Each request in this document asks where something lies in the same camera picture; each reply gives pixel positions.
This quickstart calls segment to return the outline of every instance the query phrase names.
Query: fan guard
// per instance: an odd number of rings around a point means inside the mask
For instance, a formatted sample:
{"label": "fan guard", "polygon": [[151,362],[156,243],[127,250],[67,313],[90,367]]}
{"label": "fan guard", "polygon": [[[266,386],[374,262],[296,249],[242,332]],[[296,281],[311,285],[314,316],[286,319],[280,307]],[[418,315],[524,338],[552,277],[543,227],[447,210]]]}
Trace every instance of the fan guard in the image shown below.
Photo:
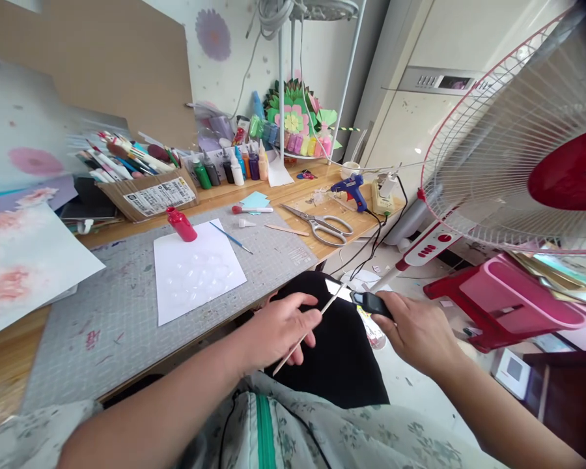
{"label": "fan guard", "polygon": [[468,239],[586,255],[586,11],[553,20],[461,99],[421,187],[434,216]]}

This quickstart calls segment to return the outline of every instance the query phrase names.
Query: blue paintbrush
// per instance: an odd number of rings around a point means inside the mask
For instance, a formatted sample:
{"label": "blue paintbrush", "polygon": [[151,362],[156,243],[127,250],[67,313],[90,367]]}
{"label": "blue paintbrush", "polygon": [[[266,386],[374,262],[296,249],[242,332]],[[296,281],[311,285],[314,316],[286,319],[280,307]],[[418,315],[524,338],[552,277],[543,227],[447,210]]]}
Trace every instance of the blue paintbrush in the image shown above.
{"label": "blue paintbrush", "polygon": [[247,252],[249,252],[250,254],[254,255],[254,253],[252,251],[250,251],[249,249],[247,249],[243,244],[241,244],[240,241],[237,241],[236,239],[234,239],[233,237],[231,237],[231,235],[229,235],[228,233],[226,233],[223,229],[219,228],[212,221],[209,221],[209,223],[211,225],[213,225],[215,228],[217,228],[219,231],[221,231],[224,235],[226,235],[230,241],[237,243],[239,246],[241,246],[241,248],[245,249]]}

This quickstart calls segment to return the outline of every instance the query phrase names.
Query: power strip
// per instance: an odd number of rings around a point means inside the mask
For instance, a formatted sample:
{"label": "power strip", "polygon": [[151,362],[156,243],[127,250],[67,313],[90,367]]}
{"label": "power strip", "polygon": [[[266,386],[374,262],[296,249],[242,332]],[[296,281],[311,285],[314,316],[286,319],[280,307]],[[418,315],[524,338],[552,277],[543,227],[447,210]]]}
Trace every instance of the power strip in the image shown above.
{"label": "power strip", "polygon": [[378,179],[371,182],[371,209],[376,215],[389,216],[395,211],[393,196],[382,197],[380,195],[380,185]]}

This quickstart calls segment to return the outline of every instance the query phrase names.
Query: pink stool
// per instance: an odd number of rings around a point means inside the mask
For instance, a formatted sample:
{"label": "pink stool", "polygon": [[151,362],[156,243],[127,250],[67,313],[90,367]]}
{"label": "pink stool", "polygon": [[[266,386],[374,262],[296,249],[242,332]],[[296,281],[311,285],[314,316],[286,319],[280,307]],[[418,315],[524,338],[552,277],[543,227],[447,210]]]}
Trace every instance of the pink stool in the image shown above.
{"label": "pink stool", "polygon": [[448,296],[482,334],[469,339],[481,352],[559,330],[586,327],[586,306],[556,300],[505,254],[423,287],[428,298]]}

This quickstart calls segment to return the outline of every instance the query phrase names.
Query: black pants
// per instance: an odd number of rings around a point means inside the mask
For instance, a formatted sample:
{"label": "black pants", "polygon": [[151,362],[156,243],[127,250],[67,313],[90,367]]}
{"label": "black pants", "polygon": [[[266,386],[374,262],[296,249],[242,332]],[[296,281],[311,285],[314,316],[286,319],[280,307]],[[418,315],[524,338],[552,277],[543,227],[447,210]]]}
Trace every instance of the black pants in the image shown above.
{"label": "black pants", "polygon": [[[331,298],[323,272],[308,271],[284,286],[274,300],[295,292],[313,295],[321,310]],[[302,306],[302,311],[311,307]],[[295,390],[323,397],[341,408],[388,404],[378,362],[373,356],[363,322],[356,307],[337,298],[314,329],[315,348],[302,343],[304,362],[284,365],[274,379]],[[265,370],[271,376],[277,363]]]}

